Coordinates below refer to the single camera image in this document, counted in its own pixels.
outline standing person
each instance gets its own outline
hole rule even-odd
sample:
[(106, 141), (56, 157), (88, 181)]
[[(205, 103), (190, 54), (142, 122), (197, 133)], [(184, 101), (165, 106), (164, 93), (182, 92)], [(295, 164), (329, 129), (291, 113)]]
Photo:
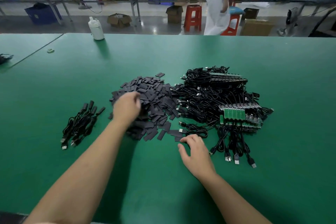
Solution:
[(220, 35), (230, 23), (229, 0), (207, 0), (207, 4), (204, 35)]
[[(121, 140), (140, 113), (140, 94), (126, 93), (113, 107), (113, 120), (42, 197), (23, 224), (90, 224), (110, 178)], [(197, 135), (181, 139), (184, 165), (203, 184), (227, 224), (271, 224), (216, 174), (209, 151)]]

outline red stool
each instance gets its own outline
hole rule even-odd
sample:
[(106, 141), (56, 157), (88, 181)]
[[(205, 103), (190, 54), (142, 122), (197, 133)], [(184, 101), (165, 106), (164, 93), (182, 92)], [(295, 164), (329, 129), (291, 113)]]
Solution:
[[(230, 11), (230, 23), (227, 29), (223, 33), (221, 33), (221, 35), (237, 35), (240, 15), (245, 13), (242, 9), (236, 6), (230, 6), (229, 11)], [(237, 19), (236, 26), (235, 28), (230, 28), (231, 21), (234, 19)]]
[[(193, 11), (195, 11), (195, 17), (191, 17)], [(187, 32), (190, 31), (190, 26), (195, 26), (195, 29), (201, 31), (202, 25), (202, 7), (200, 5), (188, 5), (185, 12), (184, 25)]]

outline gray floor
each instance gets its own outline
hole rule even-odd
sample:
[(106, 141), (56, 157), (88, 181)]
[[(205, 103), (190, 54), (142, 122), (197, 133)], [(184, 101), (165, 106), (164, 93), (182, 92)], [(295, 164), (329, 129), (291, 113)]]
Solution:
[[(250, 3), (244, 3), (240, 6), (242, 9), (246, 7), (259, 8), (258, 19), (269, 20), (273, 22), (274, 27), (270, 36), (277, 36), (277, 29), (285, 27), (285, 20), (288, 9), (295, 6), (300, 6), (298, 3), (259, 3), (256, 7)], [(203, 34), (207, 6), (203, 4), (202, 17), (202, 31), (195, 31), (191, 27), (190, 32), (185, 32), (182, 25), (168, 24), (166, 5), (149, 5), (147, 3), (140, 3), (141, 22), (136, 22), (136, 27), (130, 26), (123, 29), (114, 28), (107, 23), (107, 16), (114, 13), (123, 13), (132, 15), (131, 6), (129, 3), (117, 3), (100, 6), (93, 4), (92, 10), (79, 10), (76, 4), (67, 4), (73, 22), (70, 22), (62, 5), (57, 5), (59, 12), (63, 18), (63, 25), (53, 23), (51, 25), (36, 26), (24, 11), (24, 8), (30, 7), (29, 3), (6, 3), (1, 4), (2, 10), (6, 16), (0, 16), (0, 33), (89, 33), (88, 27), (89, 16), (99, 19), (104, 33), (119, 33), (119, 34)], [(315, 9), (314, 6), (306, 6), (302, 11), (302, 16), (298, 21), (295, 36), (308, 36), (316, 23), (326, 13), (328, 7), (321, 7), (319, 13), (315, 16), (309, 16)], [(183, 7), (182, 18), (185, 17), (186, 6)], [(336, 13), (331, 14), (325, 22), (322, 23), (319, 30), (329, 30), (336, 20)], [(238, 35), (244, 22), (240, 23)]]

